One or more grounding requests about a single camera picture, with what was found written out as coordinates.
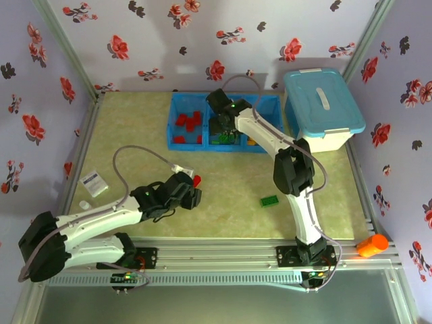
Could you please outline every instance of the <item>blue bin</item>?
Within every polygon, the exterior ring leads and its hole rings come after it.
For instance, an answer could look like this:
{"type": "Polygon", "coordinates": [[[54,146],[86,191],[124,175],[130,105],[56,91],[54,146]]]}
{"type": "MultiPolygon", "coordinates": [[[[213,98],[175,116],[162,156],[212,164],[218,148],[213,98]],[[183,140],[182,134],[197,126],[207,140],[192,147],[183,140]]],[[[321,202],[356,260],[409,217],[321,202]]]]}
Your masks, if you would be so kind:
{"type": "MultiPolygon", "coordinates": [[[[167,126],[168,149],[172,151],[265,153],[259,145],[248,145],[248,137],[245,134],[241,134],[235,138],[233,144],[211,144],[212,140],[219,140],[219,135],[210,136],[209,134],[209,119],[215,116],[215,114],[205,100],[207,95],[207,93],[191,92],[177,92],[173,94],[167,126]],[[195,126],[193,132],[187,132],[185,126],[176,126],[177,118],[181,113],[192,117],[194,111],[201,112],[201,126],[195,126]],[[199,135],[202,136],[202,144],[196,143],[199,135]],[[176,136],[183,136],[186,144],[174,143],[173,138],[176,136]]],[[[228,94],[227,96],[233,101],[243,98],[252,105],[258,99],[257,94],[228,94]]],[[[284,131],[279,96],[263,95],[256,110],[270,124],[278,130],[284,131]]]]}

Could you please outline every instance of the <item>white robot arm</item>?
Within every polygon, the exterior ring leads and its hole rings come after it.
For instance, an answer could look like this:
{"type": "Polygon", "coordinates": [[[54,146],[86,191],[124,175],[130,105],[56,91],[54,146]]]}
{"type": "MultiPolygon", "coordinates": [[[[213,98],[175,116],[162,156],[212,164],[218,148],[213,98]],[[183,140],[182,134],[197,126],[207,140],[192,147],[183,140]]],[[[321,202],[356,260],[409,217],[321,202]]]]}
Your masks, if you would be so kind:
{"type": "MultiPolygon", "coordinates": [[[[269,122],[262,119],[263,123],[266,123],[269,128],[273,128],[282,138],[285,138],[289,142],[295,141],[288,135],[276,130],[269,122]]],[[[277,154],[280,151],[288,149],[290,146],[282,140],[278,139],[274,134],[270,133],[268,129],[264,128],[261,124],[255,121],[255,117],[252,114],[252,108],[246,108],[239,112],[238,116],[235,117],[236,129],[253,138],[270,157],[275,160],[277,154]]],[[[309,205],[312,211],[312,218],[309,215],[308,206],[306,203],[306,191],[312,191],[312,186],[307,186],[305,189],[299,192],[298,196],[294,194],[287,194],[286,197],[290,202],[292,213],[296,221],[296,235],[297,238],[305,243],[306,245],[315,243],[321,238],[321,234],[317,231],[315,225],[312,223],[312,219],[315,224],[318,225],[317,213],[315,212],[315,206],[313,204],[312,194],[309,195],[309,205]]]]}
{"type": "MultiPolygon", "coordinates": [[[[274,160],[273,181],[288,198],[296,222],[298,258],[303,265],[313,264],[326,249],[310,194],[315,174],[313,162],[283,139],[309,152],[307,142],[295,141],[276,130],[256,115],[245,100],[232,102],[221,89],[212,92],[207,102],[217,115],[209,121],[211,132],[246,134],[274,160]]],[[[201,191],[193,187],[193,170],[178,165],[172,169],[175,174],[165,183],[138,187],[121,201],[56,218],[51,212],[38,215],[19,242],[26,261],[22,279],[38,282],[68,267],[95,262],[118,264],[133,258],[135,247],[126,234],[94,237],[148,219],[156,222],[176,207],[192,209],[198,206],[201,191]]]]}
{"type": "Polygon", "coordinates": [[[18,243],[26,261],[20,280],[38,282],[76,265],[133,259],[136,249],[127,234],[94,237],[149,219],[156,223],[177,207],[198,206],[201,190],[194,188],[193,170],[178,165],[172,169],[175,174],[166,182],[138,187],[124,199],[97,209],[58,217],[49,211],[38,215],[18,243]]]}
{"type": "Polygon", "coordinates": [[[288,198],[296,222],[298,256],[303,265],[321,258],[327,241],[321,235],[313,204],[312,185],[315,174],[313,162],[293,143],[310,154],[306,140],[294,140],[265,121],[252,105],[240,99],[233,102],[222,89],[213,91],[207,103],[216,114],[209,120],[210,134],[239,132],[251,137],[275,161],[273,181],[288,198]]]}

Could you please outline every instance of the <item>wall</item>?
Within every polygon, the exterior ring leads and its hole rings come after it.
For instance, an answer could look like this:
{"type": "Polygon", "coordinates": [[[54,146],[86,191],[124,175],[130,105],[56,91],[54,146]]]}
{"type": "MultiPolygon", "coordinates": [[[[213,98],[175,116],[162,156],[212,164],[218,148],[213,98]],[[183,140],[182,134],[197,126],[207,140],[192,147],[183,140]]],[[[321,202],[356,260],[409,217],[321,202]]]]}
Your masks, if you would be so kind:
{"type": "Polygon", "coordinates": [[[18,240],[32,218],[56,212],[90,101],[30,0],[4,1],[0,30],[0,322],[7,324],[22,287],[18,240]]]}
{"type": "Polygon", "coordinates": [[[350,82],[366,131],[354,139],[375,212],[432,322],[432,65],[429,0],[396,1],[350,82]]]}
{"type": "MultiPolygon", "coordinates": [[[[246,73],[282,90],[288,70],[343,71],[377,3],[45,1],[99,92],[213,90],[246,73]]],[[[236,82],[232,89],[254,90],[247,80],[236,82]]]]}

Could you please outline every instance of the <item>green block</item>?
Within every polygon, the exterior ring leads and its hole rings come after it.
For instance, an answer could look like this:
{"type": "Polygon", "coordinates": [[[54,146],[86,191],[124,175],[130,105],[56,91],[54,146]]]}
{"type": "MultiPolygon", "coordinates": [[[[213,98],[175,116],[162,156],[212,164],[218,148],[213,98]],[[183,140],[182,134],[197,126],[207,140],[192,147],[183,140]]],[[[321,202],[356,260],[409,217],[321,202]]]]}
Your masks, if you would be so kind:
{"type": "Polygon", "coordinates": [[[270,196],[261,198],[261,206],[262,207],[270,207],[279,204],[279,200],[277,199],[277,196],[270,196]]]}

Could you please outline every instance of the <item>gray cable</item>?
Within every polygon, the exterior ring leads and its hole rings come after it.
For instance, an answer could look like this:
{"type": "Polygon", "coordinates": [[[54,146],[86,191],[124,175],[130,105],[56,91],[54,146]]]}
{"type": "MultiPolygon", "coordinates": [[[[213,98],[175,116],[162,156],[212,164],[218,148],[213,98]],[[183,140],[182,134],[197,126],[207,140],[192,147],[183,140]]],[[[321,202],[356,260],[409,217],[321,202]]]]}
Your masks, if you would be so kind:
{"type": "Polygon", "coordinates": [[[310,203],[309,203],[309,199],[308,199],[308,198],[309,198],[309,195],[311,195],[311,194],[314,193],[314,192],[318,192],[318,191],[320,191],[320,190],[322,190],[322,189],[324,189],[324,188],[326,187],[326,185],[327,185],[327,179],[328,179],[329,176],[328,176],[328,174],[327,174],[327,171],[325,171],[324,165],[322,165],[321,162],[318,161],[317,158],[315,158],[312,154],[310,154],[308,151],[304,150],[303,148],[299,147],[298,145],[295,145],[294,143],[290,142],[289,140],[286,140],[284,137],[280,136],[280,135],[279,135],[277,132],[275,132],[272,128],[270,128],[269,126],[267,126],[265,123],[262,122],[262,120],[261,120],[262,117],[257,113],[257,106],[258,106],[258,103],[259,103],[259,101],[260,101],[260,99],[261,99],[263,89],[261,88],[261,86],[259,85],[259,83],[258,83],[254,78],[251,78],[250,76],[245,76],[245,75],[242,75],[242,74],[239,74],[239,75],[237,75],[237,76],[232,76],[231,78],[229,78],[228,80],[225,81],[225,83],[224,83],[223,86],[222,86],[222,89],[225,88],[225,86],[227,85],[227,83],[228,83],[229,81],[231,81],[231,80],[233,80],[233,79],[236,79],[236,78],[246,78],[246,79],[249,79],[249,80],[251,80],[252,82],[254,82],[255,85],[256,85],[256,87],[258,88],[258,92],[259,92],[258,99],[255,101],[254,105],[252,106],[252,114],[254,115],[255,120],[256,120],[260,125],[262,125],[262,127],[264,127],[266,130],[268,130],[270,133],[272,133],[272,135],[276,136],[277,139],[282,140],[284,143],[286,143],[286,144],[288,144],[288,145],[294,147],[296,150],[299,150],[301,153],[303,153],[303,154],[305,154],[307,157],[311,158],[312,161],[314,161],[314,162],[319,166],[319,168],[321,169],[321,171],[323,172],[323,175],[324,175],[324,182],[323,182],[323,184],[322,184],[321,186],[319,186],[318,188],[316,188],[316,189],[314,189],[314,190],[311,190],[310,192],[306,192],[306,203],[307,203],[307,206],[308,206],[309,217],[310,217],[310,220],[312,221],[313,226],[315,227],[315,229],[316,229],[316,230],[317,230],[317,231],[318,231],[318,232],[319,232],[319,233],[320,233],[320,234],[321,234],[321,235],[322,235],[326,240],[329,240],[330,242],[336,244],[336,245],[339,247],[339,257],[337,258],[336,265],[335,265],[335,267],[333,268],[333,271],[330,273],[330,276],[328,277],[328,279],[327,279],[327,280],[326,280],[322,285],[320,285],[319,287],[314,288],[315,291],[318,291],[318,290],[320,290],[321,288],[323,288],[325,285],[327,285],[327,284],[329,283],[330,279],[333,277],[333,275],[334,275],[334,273],[336,272],[336,269],[337,269],[337,267],[338,267],[338,265],[339,265],[339,263],[340,263],[340,261],[341,261],[341,259],[342,259],[342,251],[343,251],[343,249],[342,249],[342,245],[341,245],[338,241],[336,241],[336,240],[330,238],[329,236],[325,235],[325,234],[323,233],[323,231],[322,231],[322,230],[318,227],[318,225],[315,223],[315,221],[314,221],[314,219],[313,219],[313,216],[312,216],[311,205],[310,205],[310,203]]]}
{"type": "MultiPolygon", "coordinates": [[[[129,196],[129,185],[128,185],[127,181],[125,180],[125,178],[120,174],[120,172],[119,172],[119,170],[117,168],[117,156],[124,149],[139,149],[139,150],[143,150],[143,151],[146,151],[148,153],[153,154],[154,156],[156,156],[157,158],[159,158],[160,160],[162,160],[163,162],[165,162],[166,164],[168,164],[171,168],[173,168],[175,166],[172,162],[168,161],[167,159],[165,159],[161,155],[159,155],[156,152],[152,151],[151,149],[143,147],[143,146],[125,145],[125,146],[122,146],[119,149],[117,149],[116,152],[113,155],[113,168],[114,168],[115,174],[117,175],[117,177],[120,179],[120,181],[124,185],[125,194],[124,194],[123,198],[120,200],[120,202],[116,204],[115,209],[117,209],[122,204],[124,204],[124,202],[126,201],[126,199],[128,199],[128,196],[129,196]]],[[[99,215],[103,215],[107,211],[112,211],[112,210],[113,210],[113,207],[110,207],[110,208],[107,208],[107,209],[105,209],[103,211],[98,211],[98,212],[90,214],[90,215],[79,217],[77,219],[74,219],[71,222],[66,223],[63,226],[60,226],[57,229],[54,229],[52,232],[50,232],[47,236],[45,236],[39,242],[39,244],[36,246],[36,248],[33,250],[32,254],[30,255],[30,257],[28,258],[26,264],[21,268],[20,275],[18,277],[18,281],[19,282],[24,282],[24,281],[26,281],[29,278],[28,269],[30,268],[30,265],[32,264],[34,258],[36,257],[36,255],[38,254],[38,252],[42,248],[42,246],[50,238],[52,238],[55,234],[58,234],[59,232],[61,232],[62,230],[64,230],[65,228],[67,228],[69,226],[75,226],[76,224],[80,223],[81,221],[85,221],[87,219],[90,219],[90,218],[93,218],[93,217],[97,217],[99,215]]]]}
{"type": "Polygon", "coordinates": [[[298,145],[295,145],[294,143],[290,142],[289,140],[286,140],[284,137],[280,136],[272,128],[270,128],[269,126],[267,126],[265,123],[262,122],[262,119],[261,119],[262,117],[257,113],[257,106],[258,106],[259,101],[261,100],[261,96],[262,96],[262,92],[263,91],[262,91],[261,86],[259,85],[259,83],[254,78],[251,78],[250,76],[246,76],[246,75],[242,75],[242,74],[239,74],[237,76],[232,76],[231,78],[229,78],[228,80],[225,81],[225,83],[222,86],[222,89],[225,88],[225,86],[227,85],[227,83],[229,81],[231,81],[233,79],[236,79],[236,78],[246,78],[246,79],[249,79],[252,82],[254,82],[256,84],[257,88],[258,88],[258,92],[259,92],[258,99],[255,101],[254,105],[252,106],[252,114],[254,115],[255,120],[262,127],[264,127],[266,130],[268,130],[274,136],[276,136],[276,138],[278,140],[283,141],[284,143],[286,143],[286,144],[294,147],[296,150],[299,150],[301,153],[305,154],[307,157],[311,158],[312,161],[314,161],[318,165],[318,167],[321,169],[321,171],[323,172],[323,175],[324,175],[324,182],[323,182],[323,184],[321,186],[319,186],[318,188],[312,190],[311,192],[308,192],[307,194],[309,195],[309,194],[312,194],[314,192],[318,192],[318,191],[324,189],[326,187],[326,185],[327,185],[327,179],[329,177],[327,175],[327,171],[325,171],[324,165],[322,165],[321,162],[318,161],[318,159],[316,157],[312,156],[308,151],[304,150],[303,148],[299,147],[298,145]]]}

